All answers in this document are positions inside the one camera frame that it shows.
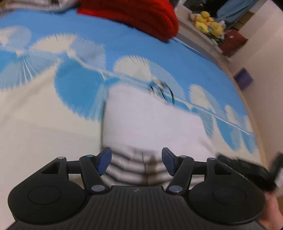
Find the striped fabric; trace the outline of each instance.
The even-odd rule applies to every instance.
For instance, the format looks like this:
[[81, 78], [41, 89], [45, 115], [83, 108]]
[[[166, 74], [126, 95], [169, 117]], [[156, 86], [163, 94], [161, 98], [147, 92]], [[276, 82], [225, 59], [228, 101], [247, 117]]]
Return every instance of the striped fabric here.
[[0, 0], [0, 12], [13, 9], [64, 12], [79, 3], [79, 0]]
[[110, 146], [112, 161], [102, 179], [112, 185], [163, 185], [167, 186], [172, 177], [161, 159], [146, 151], [137, 152], [129, 148]]

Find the red pillow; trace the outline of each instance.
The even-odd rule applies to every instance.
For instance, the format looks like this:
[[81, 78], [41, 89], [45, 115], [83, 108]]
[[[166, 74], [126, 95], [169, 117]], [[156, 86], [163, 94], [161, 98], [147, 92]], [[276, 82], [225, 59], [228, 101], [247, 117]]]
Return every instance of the red pillow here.
[[223, 51], [223, 55], [232, 56], [246, 42], [247, 39], [244, 36], [239, 34], [237, 30], [232, 29], [226, 32], [224, 42], [219, 45], [219, 48]]
[[178, 33], [178, 19], [168, 0], [80, 0], [78, 13], [123, 22], [167, 41]]

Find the bed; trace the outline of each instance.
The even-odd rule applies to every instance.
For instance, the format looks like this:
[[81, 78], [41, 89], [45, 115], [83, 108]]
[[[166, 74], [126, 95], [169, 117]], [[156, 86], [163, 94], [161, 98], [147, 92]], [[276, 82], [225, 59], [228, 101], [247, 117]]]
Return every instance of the bed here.
[[124, 24], [17, 10], [0, 18], [1, 227], [10, 190], [58, 156], [98, 154], [108, 89], [165, 81], [198, 114], [215, 151], [262, 164], [249, 115], [219, 63], [185, 39], [161, 42]]

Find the yellow plush toy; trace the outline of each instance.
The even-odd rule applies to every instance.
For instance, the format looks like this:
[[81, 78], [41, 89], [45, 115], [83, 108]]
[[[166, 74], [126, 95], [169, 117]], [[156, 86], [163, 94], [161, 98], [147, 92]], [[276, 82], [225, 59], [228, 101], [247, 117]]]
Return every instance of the yellow plush toy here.
[[204, 19], [207, 19], [210, 17], [210, 14], [207, 12], [207, 11], [202, 11], [200, 13], [201, 17], [204, 18]]
[[224, 33], [223, 27], [218, 22], [212, 22], [209, 25], [209, 31], [217, 38], [221, 37]]
[[208, 18], [208, 21], [209, 21], [209, 22], [214, 22], [214, 19], [213, 19], [212, 17], [209, 17], [209, 18]]
[[196, 22], [206, 23], [206, 19], [204, 19], [202, 16], [196, 16]]
[[207, 23], [206, 23], [206, 26], [207, 26], [208, 28], [210, 28], [211, 24], [212, 24], [212, 22], [207, 22]]
[[209, 33], [207, 26], [202, 22], [196, 21], [195, 27], [202, 33]]

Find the red blanket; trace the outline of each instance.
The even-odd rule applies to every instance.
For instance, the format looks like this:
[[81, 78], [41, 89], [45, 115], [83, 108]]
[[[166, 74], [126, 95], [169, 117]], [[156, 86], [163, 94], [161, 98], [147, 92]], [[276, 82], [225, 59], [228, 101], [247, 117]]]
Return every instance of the red blanket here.
[[123, 22], [162, 41], [178, 33], [178, 20], [168, 0], [80, 0], [80, 14]]

